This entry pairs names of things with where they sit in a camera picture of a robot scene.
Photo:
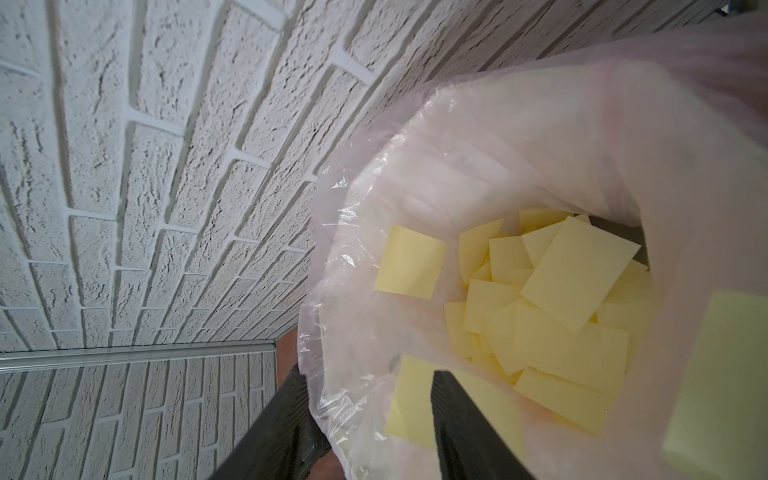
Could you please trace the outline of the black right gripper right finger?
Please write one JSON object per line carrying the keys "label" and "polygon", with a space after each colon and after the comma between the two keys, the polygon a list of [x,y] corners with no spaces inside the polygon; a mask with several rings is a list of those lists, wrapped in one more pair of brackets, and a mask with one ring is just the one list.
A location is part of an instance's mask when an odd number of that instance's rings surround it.
{"label": "black right gripper right finger", "polygon": [[444,479],[531,479],[467,391],[447,370],[433,373],[430,401]]}

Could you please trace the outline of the yellow sticky note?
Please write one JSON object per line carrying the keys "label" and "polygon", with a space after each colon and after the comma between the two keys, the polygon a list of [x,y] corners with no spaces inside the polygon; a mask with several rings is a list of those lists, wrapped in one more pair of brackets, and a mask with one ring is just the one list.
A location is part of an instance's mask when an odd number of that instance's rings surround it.
{"label": "yellow sticky note", "polygon": [[396,458],[409,462],[409,471],[435,470],[437,450],[430,394],[434,373],[452,373],[465,388],[491,427],[525,461],[528,456],[522,411],[505,377],[466,361],[435,363],[418,357],[403,357],[398,372],[393,402],[397,404],[404,434],[394,439]]}

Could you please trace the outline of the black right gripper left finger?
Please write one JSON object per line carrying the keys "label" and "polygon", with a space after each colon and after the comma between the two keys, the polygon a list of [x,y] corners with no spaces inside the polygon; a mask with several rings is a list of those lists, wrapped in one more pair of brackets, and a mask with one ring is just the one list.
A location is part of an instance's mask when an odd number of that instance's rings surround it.
{"label": "black right gripper left finger", "polygon": [[309,409],[306,377],[293,367],[254,424],[211,475],[213,479],[294,480],[308,477],[331,451]]}

